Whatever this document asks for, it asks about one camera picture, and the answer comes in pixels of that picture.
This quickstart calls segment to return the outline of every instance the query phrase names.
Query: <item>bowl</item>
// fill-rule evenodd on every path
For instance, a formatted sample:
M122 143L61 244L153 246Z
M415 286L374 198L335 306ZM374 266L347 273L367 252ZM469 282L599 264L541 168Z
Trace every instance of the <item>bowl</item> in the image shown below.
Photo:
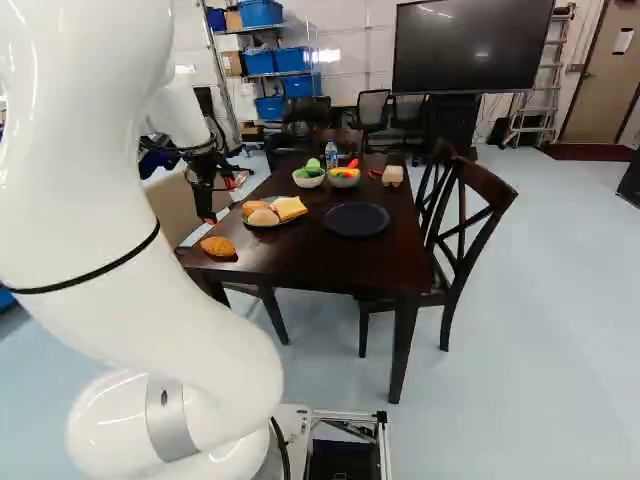
M353 174L352 177L336 176L336 173L339 173L339 171L345 171L345 170L349 170L349 169L338 168L338 169L330 170L329 174L327 175L327 178L329 178L329 183L331 183L331 185L333 185L336 188L351 188L357 185L357 183L360 181L360 170L350 169L349 172Z
M300 188L316 188L319 187L320 185L322 185L322 182L324 181L324 177L326 177L326 173L324 170L322 170L322 175L318 176L318 177L313 177L313 178L300 178L300 177L296 177L296 173L298 171L296 170L295 172L292 173L293 176L293 181L296 182L296 185L298 185Z

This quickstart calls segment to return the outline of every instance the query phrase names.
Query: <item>tan box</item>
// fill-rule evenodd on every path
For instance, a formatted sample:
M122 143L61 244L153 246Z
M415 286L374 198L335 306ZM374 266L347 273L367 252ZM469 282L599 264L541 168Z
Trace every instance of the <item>tan box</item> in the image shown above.
M253 122L242 122L240 135L260 135L260 127L257 127Z
M226 12L224 17L227 20L227 31L241 30L243 28L240 12Z
M220 55L222 56L222 67L227 77L237 77L243 74L240 52L223 52Z

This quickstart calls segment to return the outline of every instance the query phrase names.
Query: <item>tv stand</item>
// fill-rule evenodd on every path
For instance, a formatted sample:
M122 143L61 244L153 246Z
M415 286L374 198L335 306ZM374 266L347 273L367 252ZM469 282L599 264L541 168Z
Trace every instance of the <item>tv stand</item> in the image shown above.
M432 94L426 132L426 152L433 151L438 138L447 140L458 155L473 162L478 159L472 147L482 94Z

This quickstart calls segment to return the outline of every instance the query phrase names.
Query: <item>white bowl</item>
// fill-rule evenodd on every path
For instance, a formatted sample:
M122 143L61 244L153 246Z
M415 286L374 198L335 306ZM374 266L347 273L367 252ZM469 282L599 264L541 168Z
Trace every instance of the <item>white bowl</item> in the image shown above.
M291 176L293 177L293 181L296 182L296 185L298 185L300 188L316 188L322 185L326 174L325 171L322 170L322 175L314 178L299 178L296 177L296 172L293 172Z
M360 181L360 174L353 177L336 177L329 174L329 183L335 188L351 188L355 187Z

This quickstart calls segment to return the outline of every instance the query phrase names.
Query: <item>blue storage bin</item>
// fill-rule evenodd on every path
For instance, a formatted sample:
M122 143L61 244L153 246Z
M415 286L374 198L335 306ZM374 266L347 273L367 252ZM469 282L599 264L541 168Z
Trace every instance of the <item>blue storage bin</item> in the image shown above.
M0 311L4 310L6 307L15 302L14 298L11 296L9 291L6 288L0 287Z
M283 22L282 5L273 0L245 0L238 3L245 28L277 25Z
M227 20L224 18L223 8L207 8L207 21L214 32L224 32L227 29Z
M284 112L284 97L256 98L258 115L263 120L280 120Z
M275 51L278 72L311 70L309 47L281 48Z
M247 65L247 74L260 75L261 73L275 73L276 62L272 50L247 49L243 55Z
M319 73L282 77L287 98L321 97L322 80Z

